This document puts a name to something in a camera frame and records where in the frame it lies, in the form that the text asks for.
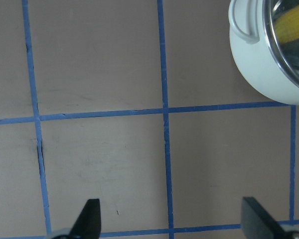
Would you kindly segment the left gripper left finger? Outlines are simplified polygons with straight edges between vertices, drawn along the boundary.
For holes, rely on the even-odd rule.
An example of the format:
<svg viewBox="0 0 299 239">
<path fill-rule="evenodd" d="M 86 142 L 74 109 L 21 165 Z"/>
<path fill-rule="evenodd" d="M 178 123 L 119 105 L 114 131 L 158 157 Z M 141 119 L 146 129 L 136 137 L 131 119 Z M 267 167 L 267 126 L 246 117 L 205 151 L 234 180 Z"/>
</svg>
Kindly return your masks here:
<svg viewBox="0 0 299 239">
<path fill-rule="evenodd" d="M 89 199 L 70 230 L 70 239 L 98 239 L 101 234 L 101 208 L 99 199 Z"/>
</svg>

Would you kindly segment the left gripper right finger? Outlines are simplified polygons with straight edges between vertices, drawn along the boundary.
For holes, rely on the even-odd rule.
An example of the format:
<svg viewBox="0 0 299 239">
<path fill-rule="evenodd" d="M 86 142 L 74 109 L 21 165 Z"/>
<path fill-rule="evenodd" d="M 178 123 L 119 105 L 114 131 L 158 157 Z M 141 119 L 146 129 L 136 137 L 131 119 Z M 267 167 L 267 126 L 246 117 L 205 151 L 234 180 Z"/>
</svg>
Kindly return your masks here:
<svg viewBox="0 0 299 239">
<path fill-rule="evenodd" d="M 283 239 L 284 230 L 254 197 L 243 197 L 241 229 L 247 239 Z"/>
</svg>

